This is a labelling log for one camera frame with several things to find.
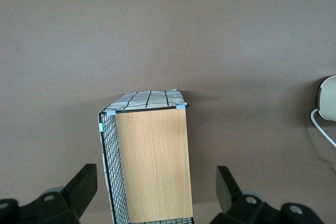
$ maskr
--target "white cable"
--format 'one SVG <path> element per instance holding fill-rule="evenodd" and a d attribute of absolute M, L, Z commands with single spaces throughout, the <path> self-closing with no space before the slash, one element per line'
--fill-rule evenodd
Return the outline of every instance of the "white cable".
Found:
<path fill-rule="evenodd" d="M 315 118 L 314 118 L 314 114 L 315 112 L 318 111 L 318 109 L 314 109 L 311 113 L 310 113 L 310 118 L 312 120 L 312 122 L 315 124 L 316 128 L 322 133 L 322 135 L 336 148 L 336 143 L 326 134 L 326 132 L 324 132 L 324 130 L 317 124 Z"/>

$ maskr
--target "white device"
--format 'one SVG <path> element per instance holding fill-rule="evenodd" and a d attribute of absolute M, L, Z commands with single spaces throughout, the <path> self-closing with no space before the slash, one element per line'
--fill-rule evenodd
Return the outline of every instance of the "white device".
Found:
<path fill-rule="evenodd" d="M 317 108 L 322 118 L 336 121 L 336 76 L 326 78 L 319 89 Z"/>

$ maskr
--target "white fabric with black grid pattern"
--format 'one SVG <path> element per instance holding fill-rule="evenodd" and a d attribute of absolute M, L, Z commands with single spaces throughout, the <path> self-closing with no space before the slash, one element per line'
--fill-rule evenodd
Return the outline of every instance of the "white fabric with black grid pattern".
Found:
<path fill-rule="evenodd" d="M 148 110 L 178 105 L 187 105 L 187 103 L 177 89 L 147 90 L 125 93 L 104 111 Z"/>

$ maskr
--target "brown surface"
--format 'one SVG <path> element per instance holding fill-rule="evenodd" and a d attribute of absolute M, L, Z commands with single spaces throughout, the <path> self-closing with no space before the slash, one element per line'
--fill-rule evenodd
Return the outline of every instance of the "brown surface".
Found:
<path fill-rule="evenodd" d="M 96 163 L 84 214 L 110 211 L 98 112 L 128 91 L 178 88 L 193 204 L 216 201 L 226 165 L 271 206 L 334 224 L 335 150 L 309 114 L 336 74 L 335 14 L 336 0 L 0 0 L 0 198 L 27 204 Z"/>
<path fill-rule="evenodd" d="M 131 223 L 192 217 L 185 110 L 116 116 Z"/>

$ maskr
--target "screw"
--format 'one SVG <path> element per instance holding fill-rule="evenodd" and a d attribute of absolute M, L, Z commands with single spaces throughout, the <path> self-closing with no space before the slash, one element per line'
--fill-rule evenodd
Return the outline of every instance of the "screw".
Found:
<path fill-rule="evenodd" d="M 50 195 L 47 195 L 45 198 L 44 198 L 44 201 L 50 201 L 54 198 L 54 196 L 52 194 Z"/>
<path fill-rule="evenodd" d="M 0 204 L 0 210 L 5 209 L 6 207 L 8 207 L 8 203 L 4 202 Z"/>
<path fill-rule="evenodd" d="M 251 197 L 251 196 L 246 197 L 245 200 L 246 200 L 247 203 L 252 204 L 252 205 L 257 203 L 257 200 L 255 198 Z"/>
<path fill-rule="evenodd" d="M 290 209 L 294 214 L 298 214 L 298 215 L 303 214 L 302 209 L 299 208 L 298 206 L 291 205 L 291 206 L 289 207 L 289 209 Z"/>

